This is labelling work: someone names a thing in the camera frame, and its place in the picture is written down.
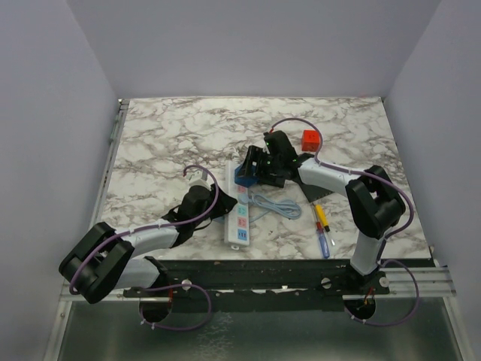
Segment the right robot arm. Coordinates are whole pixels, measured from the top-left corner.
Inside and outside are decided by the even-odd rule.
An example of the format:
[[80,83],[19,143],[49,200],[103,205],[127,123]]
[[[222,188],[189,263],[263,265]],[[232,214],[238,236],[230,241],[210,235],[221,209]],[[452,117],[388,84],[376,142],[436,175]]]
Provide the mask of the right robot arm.
[[282,131],[266,132],[265,147],[250,146],[235,180],[245,187],[264,184],[283,188],[286,181],[301,187],[309,201],[319,199],[320,190],[347,198],[358,238],[345,276],[346,288],[362,294],[373,283],[371,273],[388,238],[406,211],[401,191],[392,184],[384,169],[373,165],[366,170],[342,168],[315,159],[313,154],[296,153]]

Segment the white power strip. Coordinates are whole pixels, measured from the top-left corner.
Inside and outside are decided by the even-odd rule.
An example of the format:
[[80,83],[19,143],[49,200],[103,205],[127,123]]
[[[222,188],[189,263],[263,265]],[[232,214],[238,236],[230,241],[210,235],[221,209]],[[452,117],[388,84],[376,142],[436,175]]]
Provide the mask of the white power strip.
[[240,250],[250,245],[249,233],[249,208],[248,205],[239,201],[239,196],[248,196],[247,188],[234,182],[234,171],[238,167],[231,160],[225,165],[225,192],[234,198],[237,203],[225,216],[224,242],[233,250]]

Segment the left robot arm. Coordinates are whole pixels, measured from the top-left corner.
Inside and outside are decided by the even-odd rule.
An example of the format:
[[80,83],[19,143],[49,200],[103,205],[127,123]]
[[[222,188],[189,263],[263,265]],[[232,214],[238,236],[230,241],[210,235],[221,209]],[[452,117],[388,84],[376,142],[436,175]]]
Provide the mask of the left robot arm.
[[88,303],[100,302],[112,290],[140,287],[148,296],[161,295],[166,279],[159,264],[146,254],[184,244],[194,232],[232,211],[237,200],[215,184],[210,189],[192,186],[180,205],[146,226],[117,231],[96,223],[59,265],[71,294]]

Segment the blue cube plug adapter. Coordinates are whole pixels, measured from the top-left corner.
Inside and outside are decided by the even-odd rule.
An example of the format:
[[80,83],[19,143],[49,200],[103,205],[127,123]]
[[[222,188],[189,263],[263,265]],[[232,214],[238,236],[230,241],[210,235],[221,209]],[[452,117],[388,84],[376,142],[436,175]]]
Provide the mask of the blue cube plug adapter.
[[250,188],[251,186],[253,186],[253,185],[255,185],[259,182],[259,179],[255,176],[241,177],[239,175],[240,169],[241,169],[241,167],[238,166],[234,170],[234,183],[235,184],[237,184],[239,186],[242,186],[242,187]]

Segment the red cube plug adapter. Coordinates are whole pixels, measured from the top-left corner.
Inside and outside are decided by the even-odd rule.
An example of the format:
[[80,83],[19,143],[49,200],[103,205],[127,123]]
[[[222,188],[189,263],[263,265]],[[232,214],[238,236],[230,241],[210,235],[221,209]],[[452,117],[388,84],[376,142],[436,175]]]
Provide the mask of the red cube plug adapter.
[[301,137],[301,150],[315,153],[322,144],[319,133],[315,130],[305,129]]

